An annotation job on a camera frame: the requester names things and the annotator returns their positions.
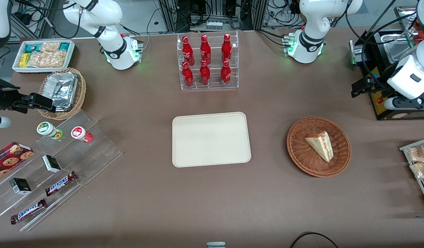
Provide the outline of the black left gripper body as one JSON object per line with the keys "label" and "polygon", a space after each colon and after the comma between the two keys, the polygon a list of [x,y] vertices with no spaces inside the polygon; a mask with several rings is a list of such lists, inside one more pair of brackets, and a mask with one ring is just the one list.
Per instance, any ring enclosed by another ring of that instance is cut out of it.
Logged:
{"label": "black left gripper body", "polygon": [[387,66],[383,71],[379,71],[379,77],[376,77],[367,65],[365,65],[365,72],[368,76],[369,87],[367,93],[373,94],[381,92],[382,97],[394,97],[395,90],[391,87],[387,81],[395,71],[395,65]]}

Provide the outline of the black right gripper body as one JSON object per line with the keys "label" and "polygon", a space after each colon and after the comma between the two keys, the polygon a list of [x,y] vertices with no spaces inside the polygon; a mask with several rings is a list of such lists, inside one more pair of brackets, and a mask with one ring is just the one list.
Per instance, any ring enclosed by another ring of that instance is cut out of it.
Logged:
{"label": "black right gripper body", "polygon": [[27,113],[31,109],[28,95],[19,93],[20,87],[0,80],[0,110],[17,111]]}

